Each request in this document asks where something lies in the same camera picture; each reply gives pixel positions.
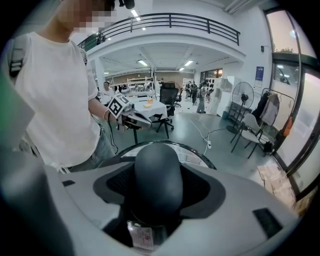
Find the ceiling light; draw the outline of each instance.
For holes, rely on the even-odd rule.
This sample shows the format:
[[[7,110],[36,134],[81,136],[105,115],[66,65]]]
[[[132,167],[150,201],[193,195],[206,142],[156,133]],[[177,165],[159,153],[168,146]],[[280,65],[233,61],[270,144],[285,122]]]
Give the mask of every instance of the ceiling light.
[[[140,62],[142,65],[144,65],[144,66],[148,66],[148,64],[145,63],[143,60],[139,60],[139,62]]]
[[[132,14],[133,14],[134,17],[137,17],[137,16],[138,16],[136,10],[131,10],[131,12],[132,12]]]
[[[185,66],[189,66],[192,62],[193,62],[193,60],[189,60],[189,61],[185,64]]]

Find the jeans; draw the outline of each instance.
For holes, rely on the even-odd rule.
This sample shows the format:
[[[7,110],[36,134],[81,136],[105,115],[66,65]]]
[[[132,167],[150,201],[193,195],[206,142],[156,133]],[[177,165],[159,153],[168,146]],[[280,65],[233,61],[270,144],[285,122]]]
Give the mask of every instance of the jeans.
[[[104,129],[101,130],[98,144],[93,152],[92,156],[85,162],[69,168],[71,173],[82,172],[87,170],[93,170],[108,165],[108,160],[115,156],[115,152],[111,146],[110,141]]]

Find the poster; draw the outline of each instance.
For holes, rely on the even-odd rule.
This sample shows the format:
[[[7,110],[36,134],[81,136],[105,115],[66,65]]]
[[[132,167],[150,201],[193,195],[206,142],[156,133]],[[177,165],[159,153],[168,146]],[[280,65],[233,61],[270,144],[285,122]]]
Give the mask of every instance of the poster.
[[[264,79],[264,66],[257,66],[255,70],[255,80],[254,80],[254,87],[262,88],[262,81]]]

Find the black chair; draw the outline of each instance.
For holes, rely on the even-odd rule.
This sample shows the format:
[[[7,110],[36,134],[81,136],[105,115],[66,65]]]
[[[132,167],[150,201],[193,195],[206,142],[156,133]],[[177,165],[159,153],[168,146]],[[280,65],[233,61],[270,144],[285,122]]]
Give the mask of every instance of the black chair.
[[[178,106],[180,106],[180,107],[181,107],[181,104],[179,104],[179,102],[182,101],[182,96],[181,96],[181,94],[182,94],[183,91],[184,91],[184,89],[181,88],[181,89],[180,89],[180,94],[175,98],[175,102],[174,102],[175,105],[178,105]]]
[[[176,101],[178,92],[179,92],[178,88],[168,88],[165,86],[162,86],[160,88],[160,102],[166,105],[166,112],[168,117],[175,115],[175,107],[176,107],[175,101]],[[160,130],[160,127],[164,124],[166,136],[169,139],[168,126],[171,126],[171,130],[175,129],[175,127],[172,124],[170,124],[172,123],[172,120],[169,118],[161,119],[162,114],[155,114],[154,117],[158,118],[158,120],[152,123],[154,124],[160,123],[156,132],[158,133]]]

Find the white tablecloth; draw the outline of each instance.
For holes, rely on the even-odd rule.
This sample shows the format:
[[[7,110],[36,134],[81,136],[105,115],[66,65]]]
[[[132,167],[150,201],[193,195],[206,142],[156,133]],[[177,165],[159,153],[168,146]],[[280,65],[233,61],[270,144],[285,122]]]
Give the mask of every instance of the white tablecloth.
[[[153,100],[152,107],[145,108],[144,105],[148,104],[147,99],[148,97],[134,97],[128,98],[131,103],[134,103],[134,108],[136,111],[140,112],[142,115],[146,116],[147,118],[152,117],[153,115],[162,115],[161,119],[167,118],[167,106],[161,103],[158,100]]]

